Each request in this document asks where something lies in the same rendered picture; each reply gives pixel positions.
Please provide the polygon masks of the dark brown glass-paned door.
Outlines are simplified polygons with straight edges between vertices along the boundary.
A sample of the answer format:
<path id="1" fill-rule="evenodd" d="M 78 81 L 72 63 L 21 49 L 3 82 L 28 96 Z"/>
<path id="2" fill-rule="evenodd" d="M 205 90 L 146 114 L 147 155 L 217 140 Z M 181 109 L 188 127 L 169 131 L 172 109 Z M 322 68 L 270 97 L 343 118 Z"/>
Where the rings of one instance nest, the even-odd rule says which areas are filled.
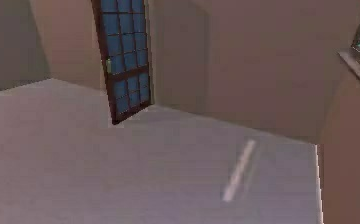
<path id="1" fill-rule="evenodd" d="M 152 104 L 145 0 L 91 0 L 111 122 Z M 112 61 L 107 73 L 106 60 Z"/>

